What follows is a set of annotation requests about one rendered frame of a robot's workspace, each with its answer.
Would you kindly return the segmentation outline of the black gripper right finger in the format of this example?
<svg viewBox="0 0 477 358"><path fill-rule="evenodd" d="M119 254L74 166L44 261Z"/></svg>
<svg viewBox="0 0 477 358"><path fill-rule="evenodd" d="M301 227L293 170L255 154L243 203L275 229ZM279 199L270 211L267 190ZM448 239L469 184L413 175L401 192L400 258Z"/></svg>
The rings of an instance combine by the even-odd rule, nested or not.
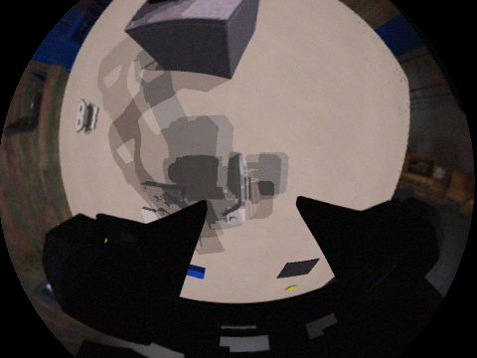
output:
<svg viewBox="0 0 477 358"><path fill-rule="evenodd" d="M295 206L317 240L336 279L354 273L354 263L365 251L382 219L398 210L397 199L355 211L321 200L297 196Z"/></svg>

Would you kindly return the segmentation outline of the blue rectangular block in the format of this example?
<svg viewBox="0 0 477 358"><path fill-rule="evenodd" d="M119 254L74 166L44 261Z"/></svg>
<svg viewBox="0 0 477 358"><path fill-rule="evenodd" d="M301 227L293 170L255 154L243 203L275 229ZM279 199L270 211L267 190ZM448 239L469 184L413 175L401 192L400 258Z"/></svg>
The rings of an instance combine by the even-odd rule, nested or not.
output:
<svg viewBox="0 0 477 358"><path fill-rule="evenodd" d="M203 278L204 273L206 273L206 268L192 266L192 264L190 264L190 267L188 268L188 271L187 271L187 275L191 275L192 277L195 277L195 278Z"/></svg>

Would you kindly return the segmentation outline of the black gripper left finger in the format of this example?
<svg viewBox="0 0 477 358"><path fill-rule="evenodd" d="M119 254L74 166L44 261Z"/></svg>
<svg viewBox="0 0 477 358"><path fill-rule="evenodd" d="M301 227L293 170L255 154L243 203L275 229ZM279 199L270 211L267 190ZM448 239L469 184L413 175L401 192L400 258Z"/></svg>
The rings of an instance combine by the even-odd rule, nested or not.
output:
<svg viewBox="0 0 477 358"><path fill-rule="evenodd" d="M194 203L150 223L96 214L107 240L135 250L147 267L167 287L167 294L180 297L195 246L207 219L207 202Z"/></svg>

